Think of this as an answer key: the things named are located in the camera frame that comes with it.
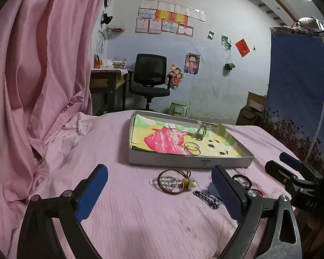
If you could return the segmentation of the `person's right hand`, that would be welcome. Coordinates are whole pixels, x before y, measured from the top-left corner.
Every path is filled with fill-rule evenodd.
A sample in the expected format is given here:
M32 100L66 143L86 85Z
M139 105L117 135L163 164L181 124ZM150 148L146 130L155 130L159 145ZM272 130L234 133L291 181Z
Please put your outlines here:
M324 220L311 217L307 221L307 225L311 230L316 231L316 237L311 241L309 251L314 251L324 243Z

